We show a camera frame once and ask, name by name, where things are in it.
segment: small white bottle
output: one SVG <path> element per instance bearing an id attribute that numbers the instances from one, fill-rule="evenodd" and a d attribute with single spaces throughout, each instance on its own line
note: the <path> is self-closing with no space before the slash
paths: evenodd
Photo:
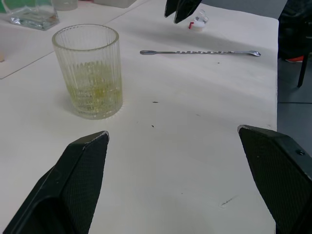
<path id="1" fill-rule="evenodd" d="M 206 12 L 204 10 L 200 10 L 195 19 L 190 22 L 189 29 L 201 32 L 205 28 L 208 20 L 209 18 L 207 17 Z"/>
<path id="2" fill-rule="evenodd" d="M 71 11 L 78 7 L 78 0 L 53 0 L 53 6 L 58 11 Z"/>
<path id="3" fill-rule="evenodd" d="M 136 0 L 94 0 L 94 3 L 107 6 L 115 6 L 119 8 L 128 8 L 135 1 Z"/>

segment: clear glass tumbler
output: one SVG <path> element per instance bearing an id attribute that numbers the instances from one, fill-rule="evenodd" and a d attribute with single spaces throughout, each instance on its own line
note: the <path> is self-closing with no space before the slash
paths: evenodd
<path id="1" fill-rule="evenodd" d="M 119 35 L 97 24 L 74 25 L 52 37 L 78 115 L 102 119 L 122 106 Z"/>

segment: chair leg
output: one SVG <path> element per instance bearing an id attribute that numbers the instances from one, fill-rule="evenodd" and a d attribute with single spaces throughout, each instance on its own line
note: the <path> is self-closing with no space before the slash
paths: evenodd
<path id="1" fill-rule="evenodd" d="M 309 57 L 309 54 L 307 54 L 303 57 L 300 75 L 299 75 L 299 81 L 298 81 L 298 85 L 297 85 L 298 88 L 300 88 L 302 86 L 302 83 L 303 83 L 304 74 L 306 72 L 306 68 L 307 68 L 307 64 L 308 64 L 308 57 Z"/>

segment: gray floor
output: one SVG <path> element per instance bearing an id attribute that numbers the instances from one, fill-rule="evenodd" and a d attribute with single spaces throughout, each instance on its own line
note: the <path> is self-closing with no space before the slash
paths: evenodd
<path id="1" fill-rule="evenodd" d="M 286 2 L 287 0 L 202 0 L 201 3 L 278 19 Z"/>
<path id="2" fill-rule="evenodd" d="M 312 58 L 309 60 L 300 88 L 297 83 L 301 63 L 279 60 L 277 130 L 292 137 L 312 155 Z"/>

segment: drinking glass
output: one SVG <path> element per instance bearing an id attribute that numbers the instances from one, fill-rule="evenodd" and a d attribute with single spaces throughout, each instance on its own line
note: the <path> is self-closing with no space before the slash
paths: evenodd
<path id="1" fill-rule="evenodd" d="M 102 119 L 115 114 L 122 106 L 118 33 L 80 24 L 56 32 L 52 43 L 78 115 Z"/>

